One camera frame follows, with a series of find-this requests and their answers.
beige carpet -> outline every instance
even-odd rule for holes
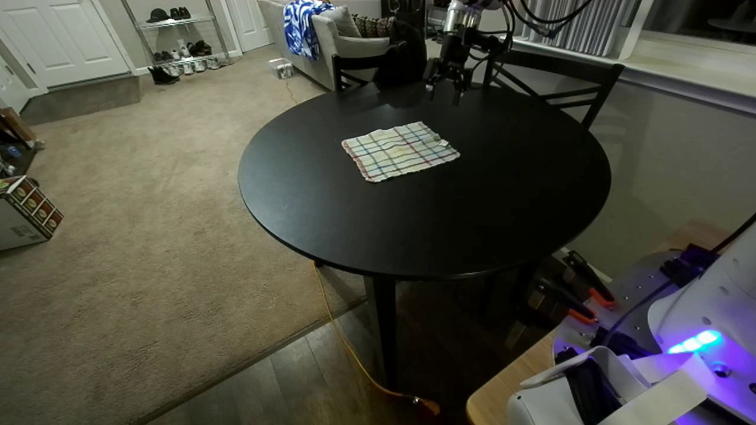
[[[66,220],[0,256],[0,423],[132,423],[324,319],[310,263],[236,191],[255,131],[321,94],[268,56],[36,127],[30,175]]]

tabletop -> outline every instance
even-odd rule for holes
[[[591,132],[538,99],[438,84],[310,99],[247,145],[239,190],[288,247],[346,271],[462,278],[530,263],[580,234],[610,193]],[[365,181],[339,141],[423,121],[461,159]]]

window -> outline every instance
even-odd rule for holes
[[[756,0],[656,0],[644,29],[756,44]]]

white wall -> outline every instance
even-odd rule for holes
[[[618,82],[593,135],[613,184],[599,218],[571,246],[606,273],[688,223],[732,231],[756,213],[756,116]]]

desk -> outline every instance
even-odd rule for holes
[[[540,338],[521,357],[508,364],[489,382],[484,382],[467,400],[467,415],[471,425],[504,425],[508,400],[520,391],[520,382],[553,368],[553,335]]]

